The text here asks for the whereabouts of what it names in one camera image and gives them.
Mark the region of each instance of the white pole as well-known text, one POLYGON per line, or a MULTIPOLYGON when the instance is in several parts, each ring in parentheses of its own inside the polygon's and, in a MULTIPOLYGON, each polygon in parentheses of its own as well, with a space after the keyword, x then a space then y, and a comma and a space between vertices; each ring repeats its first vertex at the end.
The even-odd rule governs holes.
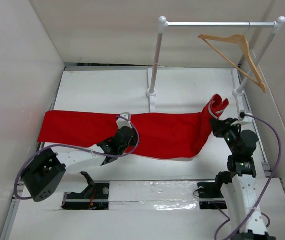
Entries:
MULTIPOLYGON (((265 52, 267 51, 268 47, 270 46, 270 44, 272 43, 274 37, 276 36, 276 34, 280 31, 280 29, 282 28, 283 24, 285 23, 285 17, 284 16, 280 16, 278 17, 277 21, 275 22, 275 26, 273 27, 272 32, 270 33, 269 37, 267 38, 266 42, 264 43, 264 45, 262 46, 261 50, 259 51, 257 58, 255 60, 255 65, 257 66, 259 64, 259 62, 261 61, 261 59, 263 58, 265 52)), ((253 71, 249 71, 248 75, 251 76, 251 74, 253 74, 253 71)), ((243 79, 243 81, 241 82, 239 88, 235 89, 233 91, 233 95, 238 95, 238 96, 242 96, 244 95, 244 88, 248 82, 248 77, 245 77, 243 79)))
POLYGON ((153 60, 151 84, 150 84, 150 88, 147 90, 148 97, 156 96, 157 94, 155 90, 155 85, 156 85, 156 79, 157 79, 158 62, 159 62, 159 55, 161 53, 163 34, 165 32, 166 27, 167 27, 167 19, 164 16, 161 16, 159 18, 159 31, 158 31, 158 38, 157 38, 157 45, 156 45, 156 53, 154 55, 154 60, 153 60))

